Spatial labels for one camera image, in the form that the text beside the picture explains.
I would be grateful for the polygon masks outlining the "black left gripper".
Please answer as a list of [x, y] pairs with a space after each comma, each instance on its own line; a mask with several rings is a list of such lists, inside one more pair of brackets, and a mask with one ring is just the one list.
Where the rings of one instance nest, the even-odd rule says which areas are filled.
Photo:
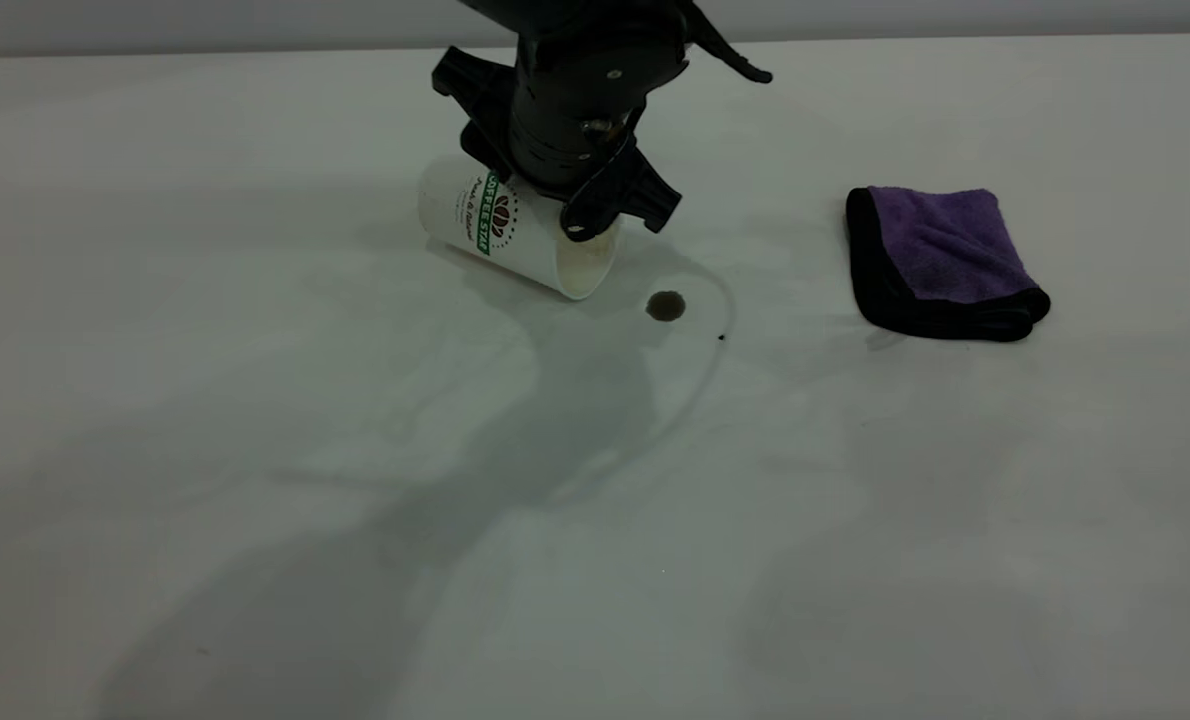
[[516, 173], [553, 198], [576, 190], [563, 204], [560, 228], [582, 243], [624, 215], [659, 233], [678, 208], [681, 193], [635, 142], [624, 142], [600, 169], [599, 158], [619, 124], [685, 64], [679, 21], [613, 21], [571, 37], [519, 38], [514, 70], [447, 46], [431, 82], [466, 114], [463, 152], [500, 181]]

